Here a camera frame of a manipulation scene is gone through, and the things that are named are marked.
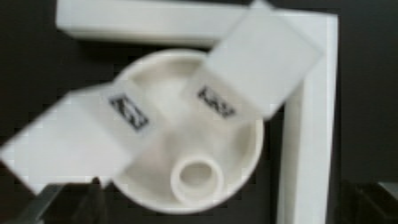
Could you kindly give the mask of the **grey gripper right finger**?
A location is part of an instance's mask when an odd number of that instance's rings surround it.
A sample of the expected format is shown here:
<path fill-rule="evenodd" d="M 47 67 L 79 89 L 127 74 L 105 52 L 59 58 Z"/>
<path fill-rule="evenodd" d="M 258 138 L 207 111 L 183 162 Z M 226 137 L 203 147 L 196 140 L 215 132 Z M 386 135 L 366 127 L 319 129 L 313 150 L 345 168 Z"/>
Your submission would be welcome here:
<path fill-rule="evenodd" d="M 398 224 L 398 182 L 342 182 L 336 224 Z"/>

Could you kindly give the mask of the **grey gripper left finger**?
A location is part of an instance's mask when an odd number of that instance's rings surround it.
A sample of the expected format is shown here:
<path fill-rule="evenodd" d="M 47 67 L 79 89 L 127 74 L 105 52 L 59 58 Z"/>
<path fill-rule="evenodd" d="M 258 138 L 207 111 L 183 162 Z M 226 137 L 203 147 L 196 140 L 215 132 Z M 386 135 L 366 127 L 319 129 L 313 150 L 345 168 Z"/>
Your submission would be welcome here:
<path fill-rule="evenodd" d="M 100 179 L 50 184 L 32 200 L 16 224 L 109 224 Z"/>

